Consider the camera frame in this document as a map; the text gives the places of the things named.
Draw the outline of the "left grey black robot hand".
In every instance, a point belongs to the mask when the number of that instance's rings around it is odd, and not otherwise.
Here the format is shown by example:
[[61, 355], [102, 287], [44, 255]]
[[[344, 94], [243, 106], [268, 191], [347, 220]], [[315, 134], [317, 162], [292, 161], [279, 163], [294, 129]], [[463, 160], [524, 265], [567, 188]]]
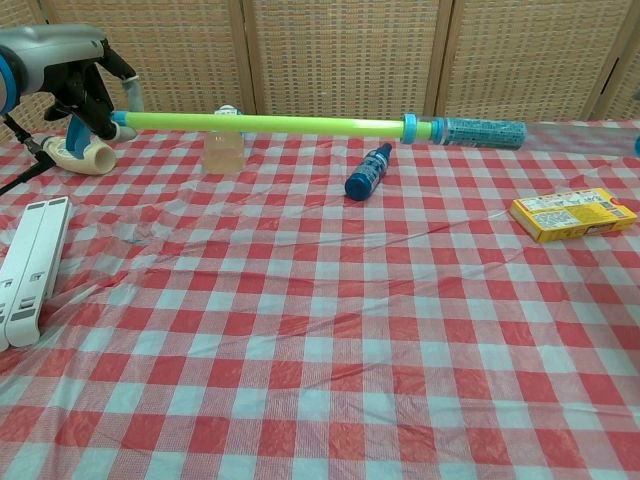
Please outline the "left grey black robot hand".
[[21, 26], [1, 33], [1, 112], [22, 96], [47, 92], [55, 103], [49, 118], [72, 114], [107, 142], [128, 141], [137, 132], [112, 120], [114, 106], [97, 65], [125, 85], [136, 85], [135, 70], [109, 45], [104, 32], [86, 24]]

